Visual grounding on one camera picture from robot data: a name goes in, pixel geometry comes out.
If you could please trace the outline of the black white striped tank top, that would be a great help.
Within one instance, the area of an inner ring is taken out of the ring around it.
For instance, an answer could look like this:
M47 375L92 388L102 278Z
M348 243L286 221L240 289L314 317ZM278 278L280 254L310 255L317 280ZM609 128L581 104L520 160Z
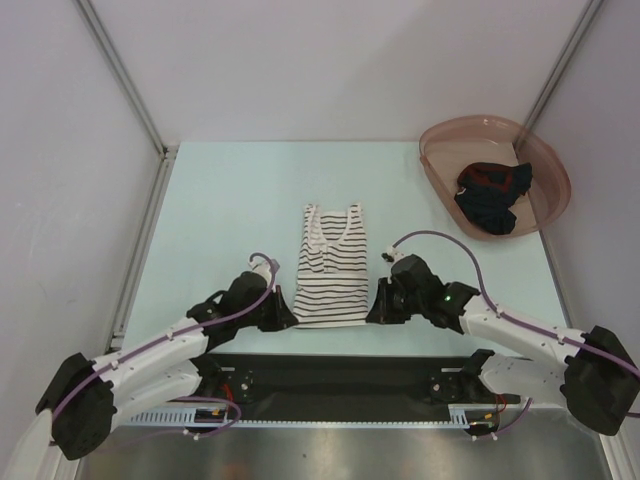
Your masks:
M292 312L299 329L357 327L369 311L368 242L359 203L305 207Z

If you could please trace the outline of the aluminium frame post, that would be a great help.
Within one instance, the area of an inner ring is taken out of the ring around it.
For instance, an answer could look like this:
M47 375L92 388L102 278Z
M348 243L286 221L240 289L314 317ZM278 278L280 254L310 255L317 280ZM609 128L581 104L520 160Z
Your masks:
M525 130L532 131L539 123L561 81L607 4L606 0L588 0L585 3L526 116L523 125Z
M107 27L89 0L73 0L72 4L78 11L89 34L93 38L99 53L111 71L125 100L129 104L134 117L139 122L143 133L152 145L154 151L164 158L168 147L162 140L159 130L152 119L149 109L137 88L128 68L126 67Z

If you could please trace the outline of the dark navy red tank top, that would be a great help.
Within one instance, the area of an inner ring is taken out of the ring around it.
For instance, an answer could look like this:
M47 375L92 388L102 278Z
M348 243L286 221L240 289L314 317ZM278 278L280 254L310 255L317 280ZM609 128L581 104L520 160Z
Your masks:
M508 166L476 162L458 175L454 199L469 222L489 234L507 235L517 221L511 208L529 191L532 180L530 163Z

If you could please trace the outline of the right aluminium frame post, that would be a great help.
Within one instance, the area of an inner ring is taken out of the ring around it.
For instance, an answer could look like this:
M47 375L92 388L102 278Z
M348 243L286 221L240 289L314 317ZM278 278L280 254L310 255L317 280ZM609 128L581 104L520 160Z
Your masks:
M585 3L526 116L523 125L525 130L532 131L539 123L561 81L607 4L606 0L588 0Z

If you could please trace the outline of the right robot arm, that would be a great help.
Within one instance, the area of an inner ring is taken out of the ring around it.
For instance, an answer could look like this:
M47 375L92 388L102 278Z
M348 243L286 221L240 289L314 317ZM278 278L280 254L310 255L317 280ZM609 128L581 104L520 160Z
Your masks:
M489 340L509 355L479 350L465 364L463 393L473 401L513 394L563 407L583 426L616 435L639 394L639 369L606 328L549 327L494 303L481 288L442 282L417 255L383 254L367 322L403 324L416 315L437 328Z

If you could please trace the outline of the left aluminium frame post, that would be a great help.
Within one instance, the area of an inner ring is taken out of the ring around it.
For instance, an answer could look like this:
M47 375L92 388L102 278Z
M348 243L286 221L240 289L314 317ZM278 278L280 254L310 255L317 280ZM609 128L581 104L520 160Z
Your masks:
M152 145L154 151L164 158L168 147L162 140L159 130L152 119L149 109L137 88L128 68L126 67L107 27L89 0L73 0L72 4L78 11L89 34L93 38L99 53L111 71L125 100L129 104L134 117L139 122L143 133Z

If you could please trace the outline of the brown translucent plastic basin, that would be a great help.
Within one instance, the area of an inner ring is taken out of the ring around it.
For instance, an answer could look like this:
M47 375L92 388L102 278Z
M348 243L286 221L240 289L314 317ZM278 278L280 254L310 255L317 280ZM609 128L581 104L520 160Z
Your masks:
M419 140L419 158L425 174L457 226L467 236L482 241L500 239L473 225L454 200L457 178L473 163L532 166L532 185L511 211L514 230L504 237L516 238L537 232L566 210L571 183L556 152L540 137L509 119L471 115L436 124Z

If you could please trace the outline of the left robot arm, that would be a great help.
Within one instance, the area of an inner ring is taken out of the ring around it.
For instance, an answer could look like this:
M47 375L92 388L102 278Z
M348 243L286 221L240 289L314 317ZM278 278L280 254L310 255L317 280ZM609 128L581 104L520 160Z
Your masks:
M146 343L94 359L68 357L35 411L51 413L51 437L64 457L81 459L141 412L193 394L214 397L221 376L205 356L241 329L278 332L297 323L271 278L244 272Z

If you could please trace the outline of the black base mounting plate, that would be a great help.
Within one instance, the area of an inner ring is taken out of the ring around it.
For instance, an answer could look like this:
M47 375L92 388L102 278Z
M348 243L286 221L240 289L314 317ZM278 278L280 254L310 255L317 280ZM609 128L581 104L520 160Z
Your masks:
M246 421L409 423L446 421L458 405L502 407L467 372L464 357L210 353L197 394L238 404Z

